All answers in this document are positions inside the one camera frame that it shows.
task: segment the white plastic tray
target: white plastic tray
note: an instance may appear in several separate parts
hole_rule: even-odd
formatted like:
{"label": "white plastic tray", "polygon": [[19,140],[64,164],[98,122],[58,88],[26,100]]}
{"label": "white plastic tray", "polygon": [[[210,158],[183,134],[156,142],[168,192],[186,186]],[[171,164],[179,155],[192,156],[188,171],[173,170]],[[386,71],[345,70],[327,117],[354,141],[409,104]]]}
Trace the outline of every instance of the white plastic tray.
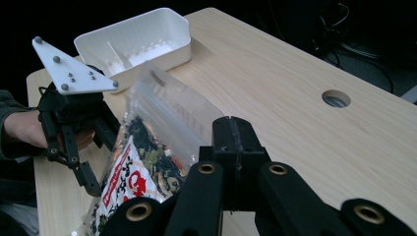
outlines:
{"label": "white plastic tray", "polygon": [[169,8],[158,8],[137,17],[79,35],[74,44],[83,61],[128,88],[131,73],[146,61],[166,71],[191,58],[188,21]]}

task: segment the black cable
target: black cable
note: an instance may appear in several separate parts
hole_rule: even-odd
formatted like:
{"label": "black cable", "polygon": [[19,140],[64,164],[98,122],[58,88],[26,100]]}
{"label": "black cable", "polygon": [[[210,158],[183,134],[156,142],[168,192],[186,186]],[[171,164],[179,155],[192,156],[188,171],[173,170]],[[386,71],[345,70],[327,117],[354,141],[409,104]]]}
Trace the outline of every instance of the black cable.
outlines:
{"label": "black cable", "polygon": [[368,63],[369,65],[374,66],[375,68],[379,69],[387,77],[387,81],[389,83],[389,92],[390,93],[393,93],[393,81],[392,81],[392,78],[389,76],[389,74],[381,66],[379,66],[379,65],[377,65],[377,64],[375,64],[373,62],[370,62],[368,60],[365,60],[362,57],[357,56],[357,55],[352,55],[352,54],[342,53],[342,52],[333,52],[333,53],[338,53],[340,55],[344,55],[344,56],[348,56],[348,57],[354,58],[356,60],[360,60],[362,62]]}
{"label": "black cable", "polygon": [[332,64],[333,66],[339,68],[340,70],[344,71],[344,68],[341,66],[340,64],[340,59],[337,56],[337,54],[333,51],[330,51],[331,54],[333,54],[334,58],[336,59],[336,62],[333,62],[330,58],[328,58],[328,56],[326,55],[326,58],[328,59],[328,61],[330,62],[330,64]]}

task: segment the snack bag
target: snack bag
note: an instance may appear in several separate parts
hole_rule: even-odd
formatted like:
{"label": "snack bag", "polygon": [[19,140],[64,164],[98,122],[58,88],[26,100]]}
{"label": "snack bag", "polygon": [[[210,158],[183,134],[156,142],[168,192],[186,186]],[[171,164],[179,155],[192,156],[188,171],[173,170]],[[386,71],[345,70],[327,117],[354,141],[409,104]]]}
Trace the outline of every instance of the snack bag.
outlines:
{"label": "snack bag", "polygon": [[180,192],[198,161],[200,146],[210,145],[212,122],[224,116],[151,62],[127,94],[127,111],[102,177],[101,197],[93,199],[85,219],[88,235],[99,235],[131,198],[162,203]]}

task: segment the dark background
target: dark background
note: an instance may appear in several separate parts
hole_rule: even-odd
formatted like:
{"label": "dark background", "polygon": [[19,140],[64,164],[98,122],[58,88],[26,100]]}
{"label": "dark background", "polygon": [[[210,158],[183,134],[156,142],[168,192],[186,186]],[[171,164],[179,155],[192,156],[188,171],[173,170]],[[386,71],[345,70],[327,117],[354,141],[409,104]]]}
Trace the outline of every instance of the dark background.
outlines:
{"label": "dark background", "polygon": [[[366,35],[385,62],[415,69],[417,14],[415,0],[259,0],[259,1],[10,1],[1,8],[1,89],[28,104],[26,77],[43,68],[31,46],[39,35],[45,41],[77,56],[74,39],[159,7],[187,15],[214,7],[260,30],[321,57],[343,39]],[[318,17],[339,24],[339,32],[326,30]]]}

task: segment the desk surface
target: desk surface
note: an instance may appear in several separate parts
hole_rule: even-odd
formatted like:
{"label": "desk surface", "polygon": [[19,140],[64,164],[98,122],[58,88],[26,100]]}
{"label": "desk surface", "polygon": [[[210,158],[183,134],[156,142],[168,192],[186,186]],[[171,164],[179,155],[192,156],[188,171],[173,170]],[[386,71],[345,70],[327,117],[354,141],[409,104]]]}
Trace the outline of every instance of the desk surface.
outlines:
{"label": "desk surface", "polygon": [[[417,231],[417,107],[216,9],[186,16],[192,59],[169,73],[225,115],[252,123],[272,160],[294,167],[333,207],[354,198],[382,205]],[[45,70],[28,76],[30,105],[47,86]],[[344,108],[322,94],[342,91]],[[124,93],[105,94],[116,117]],[[94,173],[109,155],[80,152]],[[69,235],[82,224],[90,196],[65,166],[35,161],[42,236]],[[257,235],[252,213],[224,213],[223,235]]]}

